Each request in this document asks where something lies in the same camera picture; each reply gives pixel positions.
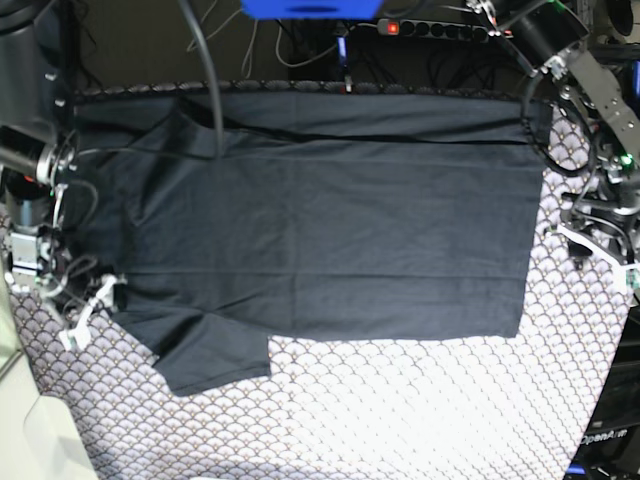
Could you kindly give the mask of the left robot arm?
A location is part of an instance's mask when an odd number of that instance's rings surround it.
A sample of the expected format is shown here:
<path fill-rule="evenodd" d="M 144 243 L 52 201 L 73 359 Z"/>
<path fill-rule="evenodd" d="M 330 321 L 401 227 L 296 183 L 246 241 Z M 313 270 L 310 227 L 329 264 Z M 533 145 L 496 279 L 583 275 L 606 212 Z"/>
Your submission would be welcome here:
<path fill-rule="evenodd" d="M 529 82 L 520 120 L 531 146 L 565 178 L 595 180 L 566 196 L 570 203 L 554 232 L 571 255 L 597 255 L 624 274 L 639 268 L 639 118 L 625 101 L 615 75 L 587 50 L 588 31 L 561 1 L 468 1 L 487 34 L 513 55 Z M 581 123 L 589 141 L 586 162 L 563 167 L 534 134 L 529 113 L 544 79 L 557 88 L 565 113 Z"/>

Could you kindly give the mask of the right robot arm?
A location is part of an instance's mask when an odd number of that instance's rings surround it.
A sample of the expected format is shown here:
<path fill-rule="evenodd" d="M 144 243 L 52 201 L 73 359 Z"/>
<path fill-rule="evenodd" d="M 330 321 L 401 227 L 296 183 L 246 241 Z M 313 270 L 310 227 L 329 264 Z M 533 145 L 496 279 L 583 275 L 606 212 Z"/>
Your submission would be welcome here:
<path fill-rule="evenodd" d="M 107 303 L 112 272 L 79 254 L 72 236 L 99 206 L 76 169 L 80 67 L 78 1 L 1 4 L 1 202 L 9 217 L 5 281 L 34 295 L 58 323 Z"/>

